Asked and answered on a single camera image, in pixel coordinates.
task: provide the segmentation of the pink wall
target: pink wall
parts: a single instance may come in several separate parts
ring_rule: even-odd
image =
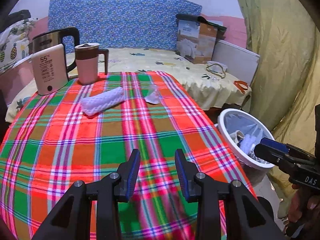
[[[206,20],[222,21],[223,26],[227,27],[225,33],[225,41],[240,46],[246,47],[247,29],[244,24],[244,19],[232,16],[207,16],[201,14]]]
[[[47,16],[36,22],[35,27],[29,33],[29,41],[31,41],[33,37],[48,31],[48,18],[49,17]]]
[[[33,79],[32,64],[25,60],[19,67],[8,69],[0,75],[0,90],[6,104],[10,104],[15,96]]]

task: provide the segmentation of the trash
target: trash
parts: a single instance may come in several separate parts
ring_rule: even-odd
[[[159,98],[159,90],[156,85],[150,85],[149,91],[147,96],[144,98],[146,102],[151,103],[151,104],[159,104],[160,103],[160,98]]]
[[[257,162],[260,163],[268,163],[265,160],[262,160],[260,158],[258,158],[255,154],[254,154],[254,147],[256,146],[256,137],[254,135],[250,135],[250,134],[246,134],[244,136],[244,139],[242,141],[239,142],[238,147],[240,148],[240,150],[242,150],[245,154],[247,154],[250,158],[254,159]]]
[[[237,131],[229,134],[229,136],[235,142],[236,145],[239,144],[239,141],[244,139],[244,134],[240,130],[237,130]]]

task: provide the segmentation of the white board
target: white board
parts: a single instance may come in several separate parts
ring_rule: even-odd
[[[227,65],[227,72],[251,85],[260,56],[226,41],[217,41],[212,60]]]

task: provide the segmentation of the table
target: table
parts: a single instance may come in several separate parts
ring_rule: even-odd
[[[144,96],[159,87],[161,103]],[[121,86],[126,100],[86,116],[79,100]],[[194,239],[196,203],[182,197],[174,152],[216,180],[248,179],[210,119],[171,75],[161,71],[99,74],[92,85],[70,80],[26,103],[5,135],[0,155],[0,215],[14,235],[30,239],[70,185],[116,171],[137,148],[140,170],[133,197],[119,203],[124,239]],[[91,239],[95,239],[92,205]],[[222,239],[225,239],[220,203]]]

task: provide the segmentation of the blue patterned fabric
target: blue patterned fabric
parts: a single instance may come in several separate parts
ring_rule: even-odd
[[[176,14],[200,15],[202,6],[187,0],[50,0],[49,30],[75,26],[80,43],[101,48],[175,50]],[[64,38],[66,52],[73,39]]]

